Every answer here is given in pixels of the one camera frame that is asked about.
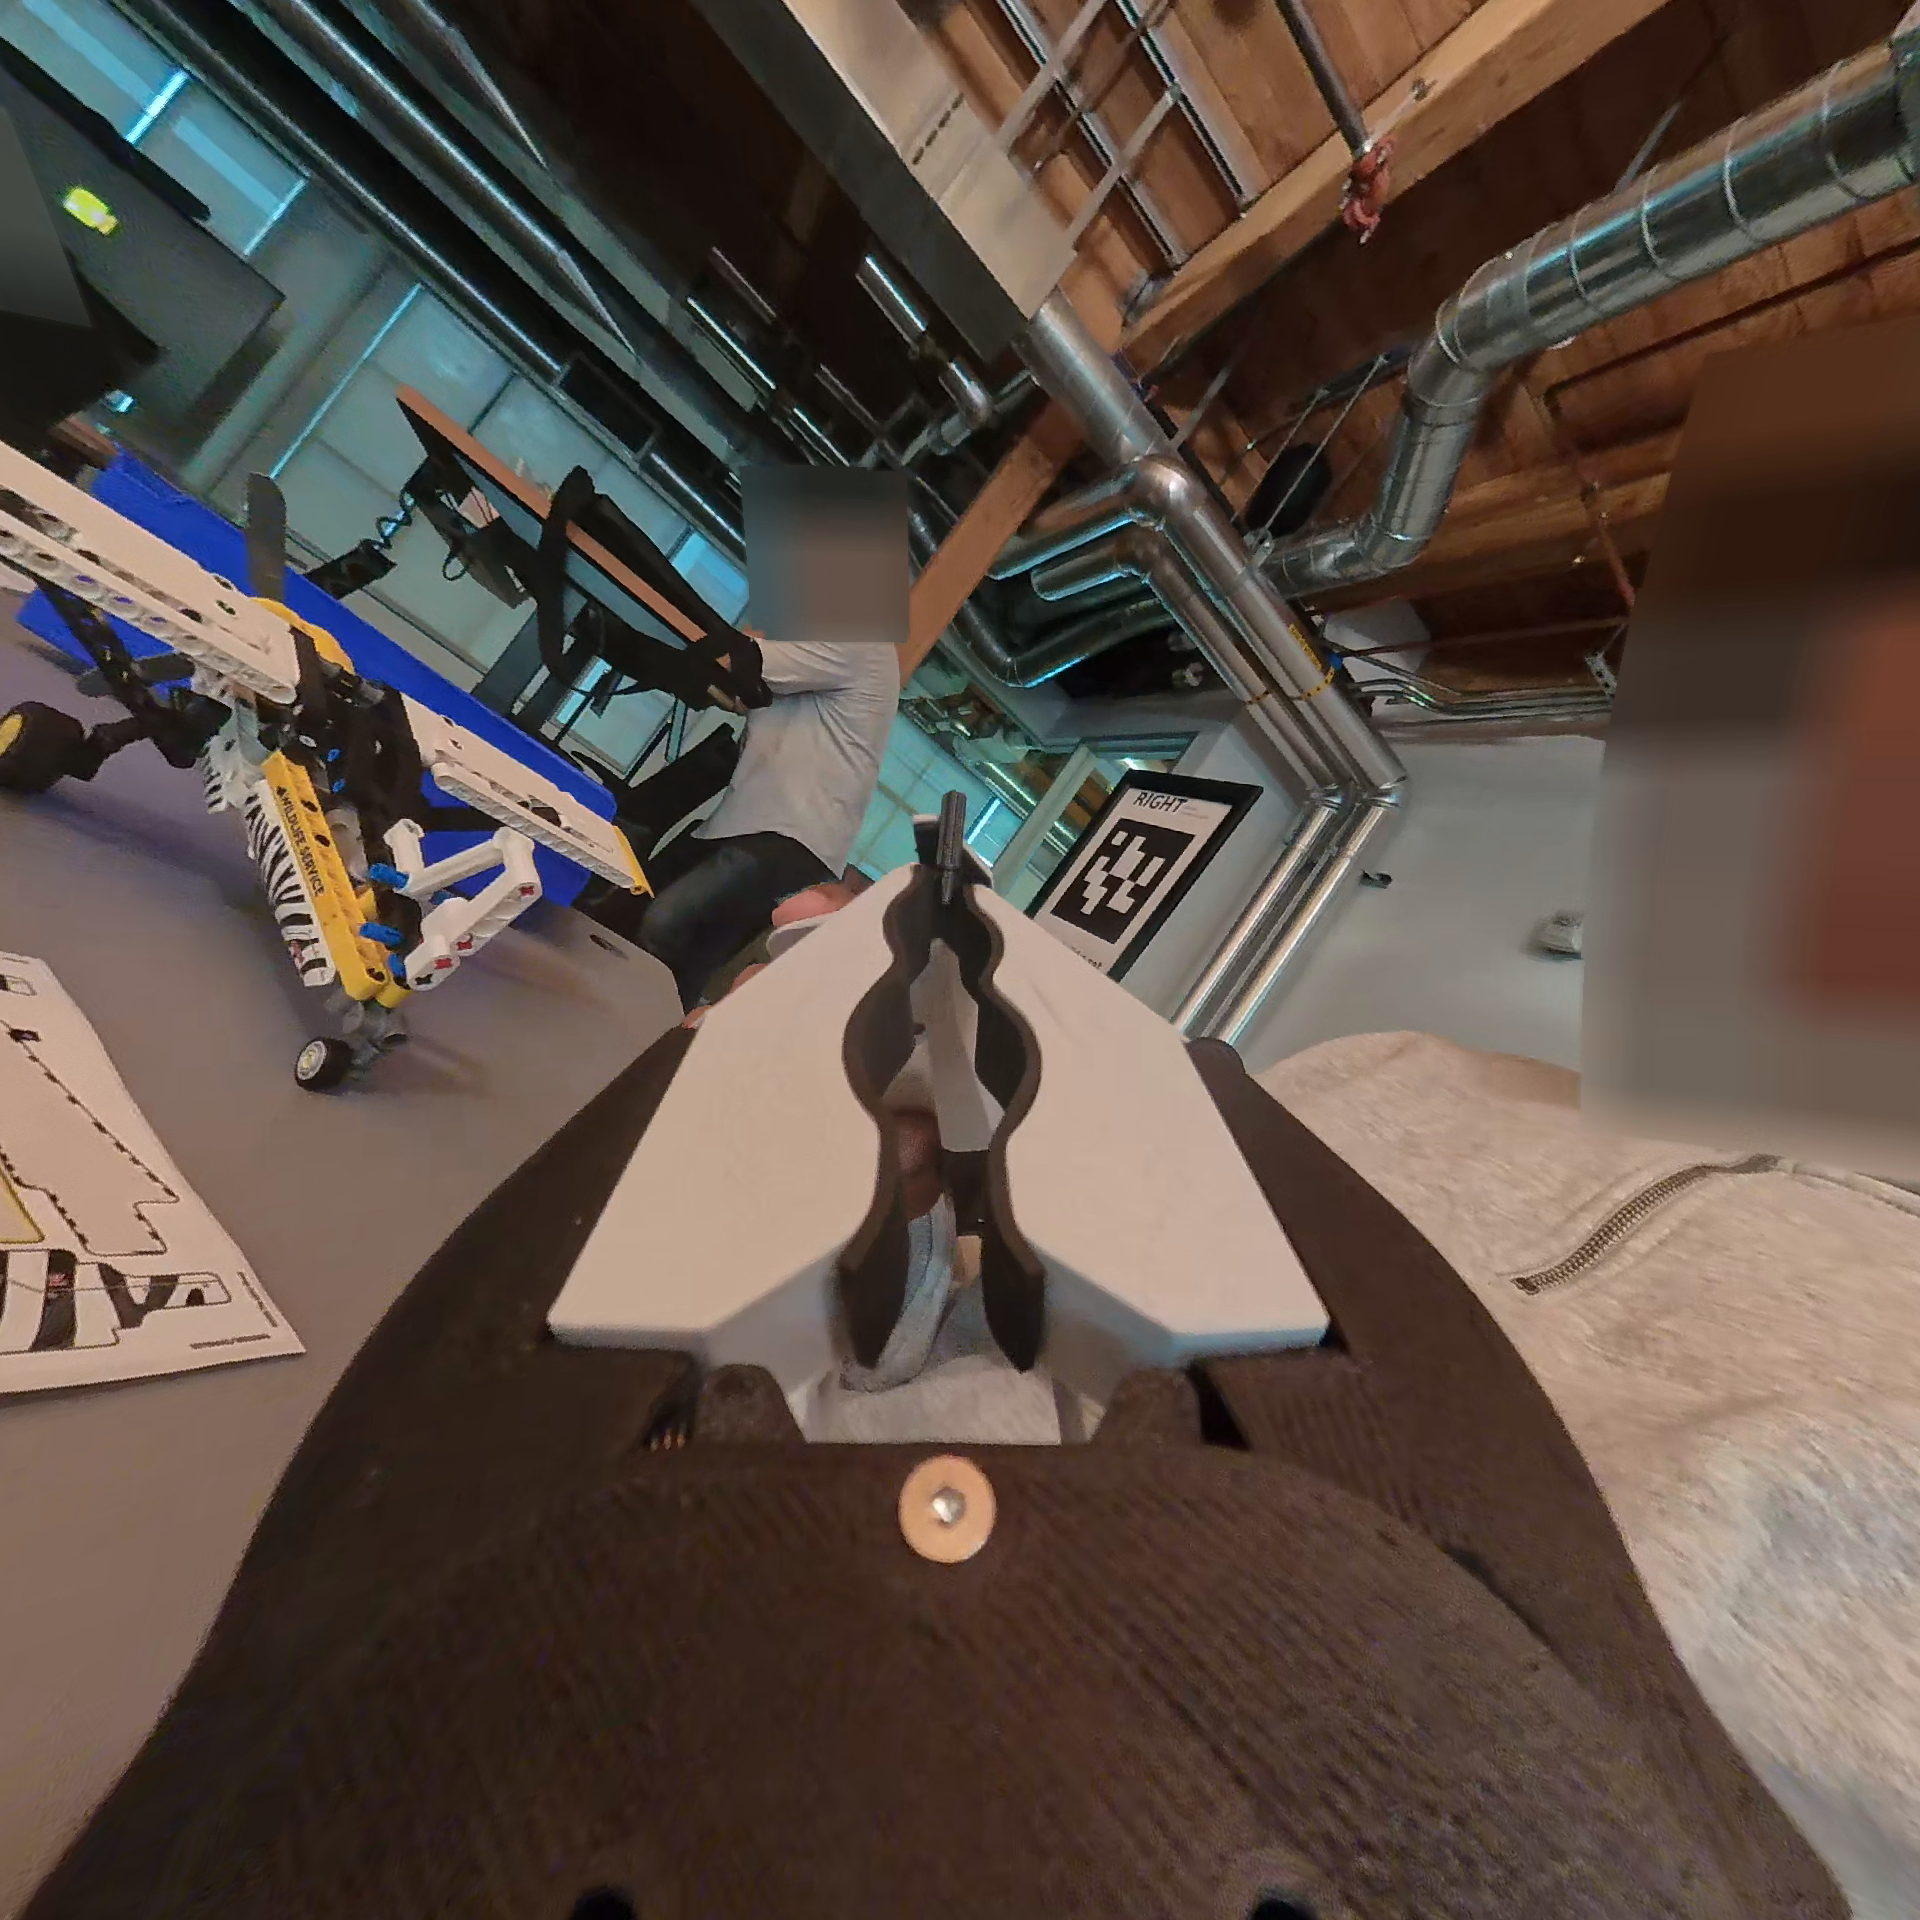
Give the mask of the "yellow white lego aeroplane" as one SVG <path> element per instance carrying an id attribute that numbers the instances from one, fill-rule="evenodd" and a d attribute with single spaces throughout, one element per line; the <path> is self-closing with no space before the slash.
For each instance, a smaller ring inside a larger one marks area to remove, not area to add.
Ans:
<path id="1" fill-rule="evenodd" d="M 338 1032 L 303 1043 L 296 1082 L 328 1090 L 405 1043 L 425 993 L 539 899 L 538 848 L 626 893 L 626 833 L 551 779 L 376 682 L 285 606 L 282 493 L 248 480 L 245 582 L 231 582 L 2 446 L 2 560 L 79 643 L 115 722 L 43 703 L 2 715 L 2 790 L 91 779 L 149 740 L 198 772 L 248 853 L 301 983 Z"/>

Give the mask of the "printed instruction sheet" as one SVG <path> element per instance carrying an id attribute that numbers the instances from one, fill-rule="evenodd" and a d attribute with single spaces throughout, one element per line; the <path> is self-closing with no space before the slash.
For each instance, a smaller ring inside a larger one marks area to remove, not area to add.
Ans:
<path id="1" fill-rule="evenodd" d="M 2 953 L 2 1400 L 301 1358 L 46 959 Z"/>

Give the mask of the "person's right forearm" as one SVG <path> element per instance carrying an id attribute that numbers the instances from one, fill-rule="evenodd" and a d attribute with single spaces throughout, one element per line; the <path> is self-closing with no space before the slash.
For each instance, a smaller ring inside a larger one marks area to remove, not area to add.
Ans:
<path id="1" fill-rule="evenodd" d="M 902 1308 L 875 1366 L 849 1359 L 836 1385 L 855 1395 L 902 1388 L 922 1378 L 948 1308 L 963 1288 L 958 1210 L 948 1193 L 908 1220 Z"/>

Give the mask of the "tilted wooden desk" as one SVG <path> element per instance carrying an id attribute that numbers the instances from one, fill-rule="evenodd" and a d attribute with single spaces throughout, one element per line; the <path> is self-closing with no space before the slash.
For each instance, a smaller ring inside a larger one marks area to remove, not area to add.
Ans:
<path id="1" fill-rule="evenodd" d="M 398 409 L 422 458 L 403 499 L 481 580 L 532 606 L 532 646 L 548 705 L 648 692 L 698 710 L 748 715 L 771 692 L 761 646 L 686 582 L 666 553 L 603 496 L 585 469 L 558 490 L 513 473 L 421 390 Z"/>

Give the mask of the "black lego pin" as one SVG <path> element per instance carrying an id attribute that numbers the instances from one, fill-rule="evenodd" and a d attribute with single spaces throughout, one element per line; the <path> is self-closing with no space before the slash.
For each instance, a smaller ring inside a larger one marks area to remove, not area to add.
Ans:
<path id="1" fill-rule="evenodd" d="M 969 846 L 969 793 L 948 789 L 938 810 L 915 815 L 918 862 L 935 878 L 941 909 L 952 909 L 965 898 L 965 889 L 988 882 L 992 872 L 979 865 Z"/>

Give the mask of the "wooden post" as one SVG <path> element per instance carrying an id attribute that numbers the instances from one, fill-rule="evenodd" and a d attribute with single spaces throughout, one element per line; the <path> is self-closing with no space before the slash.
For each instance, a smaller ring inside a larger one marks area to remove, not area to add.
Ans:
<path id="1" fill-rule="evenodd" d="M 908 592 L 908 636 L 898 646 L 899 686 L 918 673 L 963 610 L 971 588 L 1039 509 L 1079 446 L 1079 422 L 1061 400 L 1049 400 L 1018 446 L 1005 452 Z"/>

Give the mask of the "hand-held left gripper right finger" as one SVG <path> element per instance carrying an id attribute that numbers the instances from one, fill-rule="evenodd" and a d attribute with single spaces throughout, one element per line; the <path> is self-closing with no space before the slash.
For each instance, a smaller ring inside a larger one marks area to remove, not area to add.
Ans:
<path id="1" fill-rule="evenodd" d="M 1058 1379 L 1332 1326 L 1185 1040 L 978 885 L 945 902 L 945 1145 L 979 1158 L 998 1349 Z"/>

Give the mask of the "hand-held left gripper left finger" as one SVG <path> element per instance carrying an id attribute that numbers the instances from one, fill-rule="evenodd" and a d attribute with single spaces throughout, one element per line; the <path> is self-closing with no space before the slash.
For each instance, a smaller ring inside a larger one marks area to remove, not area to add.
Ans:
<path id="1" fill-rule="evenodd" d="M 835 1270 L 878 1193 L 871 1105 L 935 1099 L 911 1012 L 881 1020 L 865 1096 L 846 1032 L 893 965 L 886 912 L 915 878 L 878 880 L 706 1012 L 546 1313 L 559 1343 L 761 1366 L 792 1395 L 861 1363 Z"/>

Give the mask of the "silver ventilation duct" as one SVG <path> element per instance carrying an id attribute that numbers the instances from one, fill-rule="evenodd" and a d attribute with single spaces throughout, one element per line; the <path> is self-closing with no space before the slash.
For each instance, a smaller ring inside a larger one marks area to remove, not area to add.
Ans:
<path id="1" fill-rule="evenodd" d="M 1281 543 L 1288 593 L 1392 576 L 1452 502 L 1499 373 L 1755 255 L 1916 188 L 1916 8 L 1856 58 L 1482 262 L 1405 363 L 1371 505 Z"/>

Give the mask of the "large black monitor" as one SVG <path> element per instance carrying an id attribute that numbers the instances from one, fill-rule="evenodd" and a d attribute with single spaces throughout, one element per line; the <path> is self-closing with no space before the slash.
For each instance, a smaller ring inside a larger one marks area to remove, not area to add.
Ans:
<path id="1" fill-rule="evenodd" d="M 132 438 L 182 459 L 271 358 L 282 292 L 211 230 L 206 203 L 11 46 L 2 109 L 85 298 L 149 348 L 128 368 Z"/>

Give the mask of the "person's grey sweatshirt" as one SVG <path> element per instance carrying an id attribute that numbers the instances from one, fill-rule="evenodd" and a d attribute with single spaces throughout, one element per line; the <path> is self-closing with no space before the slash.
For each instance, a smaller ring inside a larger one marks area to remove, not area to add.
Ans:
<path id="1" fill-rule="evenodd" d="M 1425 1033 L 1261 1078 L 1473 1288 L 1705 1702 L 1853 1918 L 1916 1913 L 1916 1193 L 1602 1135 Z"/>

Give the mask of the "blue plastic bin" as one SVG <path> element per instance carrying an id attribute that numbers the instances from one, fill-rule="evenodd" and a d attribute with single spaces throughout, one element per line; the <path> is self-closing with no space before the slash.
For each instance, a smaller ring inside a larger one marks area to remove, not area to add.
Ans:
<path id="1" fill-rule="evenodd" d="M 243 529 L 175 489 L 161 472 L 146 466 L 128 449 L 115 452 L 115 463 L 89 482 L 91 496 L 123 513 L 136 529 L 199 562 L 206 570 L 245 582 Z M 472 692 L 455 686 L 433 666 L 418 659 L 398 640 L 368 622 L 348 603 L 332 599 L 301 573 L 288 573 L 285 606 L 323 625 L 343 643 L 358 668 L 368 668 L 376 682 L 398 686 L 405 696 L 445 718 L 472 740 L 485 740 L 499 758 L 512 758 L 529 773 L 551 779 L 581 810 L 611 819 L 611 793 L 558 755 L 546 740 L 521 732 L 512 720 L 485 709 Z"/>

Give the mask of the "person's right hand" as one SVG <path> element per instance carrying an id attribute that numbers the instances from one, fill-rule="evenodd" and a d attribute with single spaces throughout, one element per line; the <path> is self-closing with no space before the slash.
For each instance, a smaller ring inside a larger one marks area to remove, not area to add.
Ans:
<path id="1" fill-rule="evenodd" d="M 886 1118 L 893 1122 L 902 1216 L 919 1220 L 941 1202 L 955 1202 L 958 1172 L 931 1102 L 889 1102 Z"/>

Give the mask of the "silver pipe bundle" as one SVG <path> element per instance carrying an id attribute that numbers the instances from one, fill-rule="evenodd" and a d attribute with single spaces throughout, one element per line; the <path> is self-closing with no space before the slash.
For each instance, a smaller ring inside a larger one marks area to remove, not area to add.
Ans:
<path id="1" fill-rule="evenodd" d="M 1063 288 L 1036 306 L 1018 352 L 1111 469 L 1036 513 L 998 553 L 992 576 L 1036 580 L 1042 566 L 1073 553 L 1103 553 L 1138 573 L 1261 738 L 1288 748 L 1309 779 L 1283 850 L 1173 1012 L 1188 1038 L 1239 1043 L 1401 819 L 1405 769 L 1338 692 L 1295 610 Z"/>

